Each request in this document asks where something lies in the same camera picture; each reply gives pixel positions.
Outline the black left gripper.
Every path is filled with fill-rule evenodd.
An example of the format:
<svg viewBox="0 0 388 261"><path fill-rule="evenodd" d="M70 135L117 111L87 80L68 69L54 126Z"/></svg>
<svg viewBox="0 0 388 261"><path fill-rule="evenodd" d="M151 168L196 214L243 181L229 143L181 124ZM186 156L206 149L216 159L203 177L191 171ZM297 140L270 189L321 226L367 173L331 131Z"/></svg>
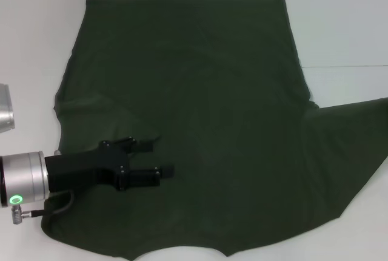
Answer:
<svg viewBox="0 0 388 261"><path fill-rule="evenodd" d="M94 185L110 185L118 191L157 187L162 179L175 175L168 164L149 169L130 169L128 154L153 151L154 140L128 137L118 142L101 142L97 148L72 154L45 157L49 191L75 191Z"/></svg>

